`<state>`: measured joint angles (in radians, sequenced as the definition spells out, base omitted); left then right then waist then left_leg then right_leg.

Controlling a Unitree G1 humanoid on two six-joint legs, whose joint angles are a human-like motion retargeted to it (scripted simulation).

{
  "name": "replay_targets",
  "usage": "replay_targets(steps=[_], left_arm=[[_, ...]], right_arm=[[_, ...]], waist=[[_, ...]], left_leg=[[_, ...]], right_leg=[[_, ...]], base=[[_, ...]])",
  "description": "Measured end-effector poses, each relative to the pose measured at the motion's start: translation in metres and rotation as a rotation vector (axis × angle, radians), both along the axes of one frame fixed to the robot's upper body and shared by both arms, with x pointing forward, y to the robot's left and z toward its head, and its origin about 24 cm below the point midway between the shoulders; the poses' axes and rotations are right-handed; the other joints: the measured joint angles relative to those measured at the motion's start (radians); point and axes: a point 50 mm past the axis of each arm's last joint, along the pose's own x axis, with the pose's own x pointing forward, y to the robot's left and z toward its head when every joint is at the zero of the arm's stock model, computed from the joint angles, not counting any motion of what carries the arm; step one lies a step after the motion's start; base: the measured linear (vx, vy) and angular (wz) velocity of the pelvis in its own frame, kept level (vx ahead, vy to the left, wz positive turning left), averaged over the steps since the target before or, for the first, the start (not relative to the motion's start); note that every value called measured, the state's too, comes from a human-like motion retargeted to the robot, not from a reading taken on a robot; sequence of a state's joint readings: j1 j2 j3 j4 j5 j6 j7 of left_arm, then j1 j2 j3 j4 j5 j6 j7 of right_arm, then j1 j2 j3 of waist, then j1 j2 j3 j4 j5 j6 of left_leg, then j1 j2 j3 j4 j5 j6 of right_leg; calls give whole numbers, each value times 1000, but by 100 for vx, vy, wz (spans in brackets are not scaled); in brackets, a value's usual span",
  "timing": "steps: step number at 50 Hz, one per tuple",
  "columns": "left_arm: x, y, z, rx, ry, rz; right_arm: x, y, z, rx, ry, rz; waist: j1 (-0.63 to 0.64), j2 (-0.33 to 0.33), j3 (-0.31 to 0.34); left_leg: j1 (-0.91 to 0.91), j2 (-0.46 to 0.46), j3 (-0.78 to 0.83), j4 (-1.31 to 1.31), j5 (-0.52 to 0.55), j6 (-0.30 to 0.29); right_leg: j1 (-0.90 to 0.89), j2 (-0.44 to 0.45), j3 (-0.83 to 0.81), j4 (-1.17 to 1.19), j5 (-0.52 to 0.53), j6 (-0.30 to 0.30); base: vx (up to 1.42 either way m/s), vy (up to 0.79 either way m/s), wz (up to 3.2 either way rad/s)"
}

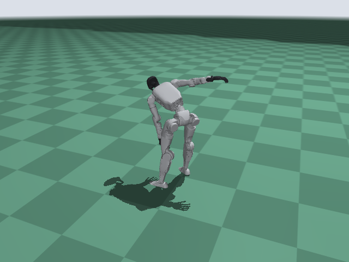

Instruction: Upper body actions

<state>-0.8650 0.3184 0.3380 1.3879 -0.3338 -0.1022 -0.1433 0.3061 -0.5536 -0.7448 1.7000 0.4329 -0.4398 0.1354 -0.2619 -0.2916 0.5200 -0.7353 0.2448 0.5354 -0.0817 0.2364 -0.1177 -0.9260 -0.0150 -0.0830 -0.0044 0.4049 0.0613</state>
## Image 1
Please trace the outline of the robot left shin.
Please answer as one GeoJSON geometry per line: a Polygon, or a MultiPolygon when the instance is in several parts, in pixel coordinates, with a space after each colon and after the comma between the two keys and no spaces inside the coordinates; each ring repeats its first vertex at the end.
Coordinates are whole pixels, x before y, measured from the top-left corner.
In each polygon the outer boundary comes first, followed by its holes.
{"type": "Polygon", "coordinates": [[[169,153],[165,153],[164,155],[163,154],[161,155],[158,183],[162,184],[164,182],[166,173],[168,173],[171,163],[172,163],[171,155],[169,153]]]}

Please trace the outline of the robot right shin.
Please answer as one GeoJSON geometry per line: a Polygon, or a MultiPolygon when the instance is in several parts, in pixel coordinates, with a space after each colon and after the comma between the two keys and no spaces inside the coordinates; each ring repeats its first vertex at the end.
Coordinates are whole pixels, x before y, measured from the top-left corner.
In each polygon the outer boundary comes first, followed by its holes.
{"type": "MultiPolygon", "coordinates": [[[[193,145],[193,149],[194,149],[194,143],[192,142],[192,145],[193,145]]],[[[192,158],[192,155],[193,155],[193,150],[192,151],[186,151],[184,148],[183,148],[183,168],[188,168],[188,165],[189,165],[189,162],[192,158]]]]}

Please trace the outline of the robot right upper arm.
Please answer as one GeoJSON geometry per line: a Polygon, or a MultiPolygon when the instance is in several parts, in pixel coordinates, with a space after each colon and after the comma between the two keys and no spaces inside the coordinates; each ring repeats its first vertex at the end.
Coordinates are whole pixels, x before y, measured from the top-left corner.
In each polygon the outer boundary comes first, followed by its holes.
{"type": "Polygon", "coordinates": [[[187,85],[189,87],[195,87],[195,85],[193,83],[193,79],[191,79],[191,80],[177,80],[177,79],[174,79],[170,83],[173,84],[175,88],[183,87],[183,86],[187,86],[187,85]]]}

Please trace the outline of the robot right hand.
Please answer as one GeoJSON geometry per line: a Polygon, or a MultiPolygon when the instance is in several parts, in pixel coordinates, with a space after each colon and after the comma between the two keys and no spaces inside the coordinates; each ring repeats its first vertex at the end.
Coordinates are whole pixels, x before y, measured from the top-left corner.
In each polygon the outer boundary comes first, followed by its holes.
{"type": "Polygon", "coordinates": [[[207,82],[213,82],[213,80],[224,80],[225,83],[228,83],[228,79],[226,77],[221,76],[211,76],[211,78],[206,78],[207,82]]]}

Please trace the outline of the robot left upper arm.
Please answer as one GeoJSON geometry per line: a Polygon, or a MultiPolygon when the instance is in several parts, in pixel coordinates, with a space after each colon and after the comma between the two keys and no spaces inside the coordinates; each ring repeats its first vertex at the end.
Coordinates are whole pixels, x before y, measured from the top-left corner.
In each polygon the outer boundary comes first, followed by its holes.
{"type": "Polygon", "coordinates": [[[158,114],[158,110],[156,105],[154,104],[155,102],[155,97],[153,96],[153,94],[151,94],[148,99],[147,99],[149,108],[151,113],[153,114],[153,117],[155,118],[156,122],[161,120],[161,116],[158,114]]]}

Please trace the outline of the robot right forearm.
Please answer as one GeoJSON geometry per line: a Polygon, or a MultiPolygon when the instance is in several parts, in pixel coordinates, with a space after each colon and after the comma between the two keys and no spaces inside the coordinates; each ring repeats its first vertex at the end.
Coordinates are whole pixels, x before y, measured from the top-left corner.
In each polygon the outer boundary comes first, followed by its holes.
{"type": "Polygon", "coordinates": [[[202,77],[202,78],[192,78],[194,85],[210,83],[206,81],[206,78],[211,78],[211,76],[202,77]]]}

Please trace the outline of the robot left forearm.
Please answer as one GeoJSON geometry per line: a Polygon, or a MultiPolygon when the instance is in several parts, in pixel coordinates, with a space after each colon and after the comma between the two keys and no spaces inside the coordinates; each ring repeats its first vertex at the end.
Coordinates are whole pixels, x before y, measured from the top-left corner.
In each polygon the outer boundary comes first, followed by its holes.
{"type": "Polygon", "coordinates": [[[161,139],[161,134],[162,134],[162,127],[161,127],[161,122],[156,122],[155,118],[152,117],[153,119],[153,122],[154,122],[154,125],[156,127],[156,130],[157,130],[157,134],[158,134],[158,139],[161,139]]]}

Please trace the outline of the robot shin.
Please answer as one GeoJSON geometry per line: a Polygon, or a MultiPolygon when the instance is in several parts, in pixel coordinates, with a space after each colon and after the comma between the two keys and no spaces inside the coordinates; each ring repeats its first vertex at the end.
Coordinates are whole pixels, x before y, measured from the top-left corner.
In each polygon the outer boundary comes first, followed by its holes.
{"type": "MultiPolygon", "coordinates": [[[[194,143],[192,142],[192,145],[193,145],[193,149],[194,149],[194,143]]],[[[188,165],[189,165],[189,162],[192,158],[192,155],[193,155],[193,150],[192,151],[186,151],[184,148],[183,148],[183,168],[188,168],[188,165]]]]}
{"type": "Polygon", "coordinates": [[[164,155],[163,154],[161,155],[158,183],[162,184],[164,182],[166,173],[168,173],[171,163],[172,163],[171,155],[169,153],[165,153],[164,155]]]}

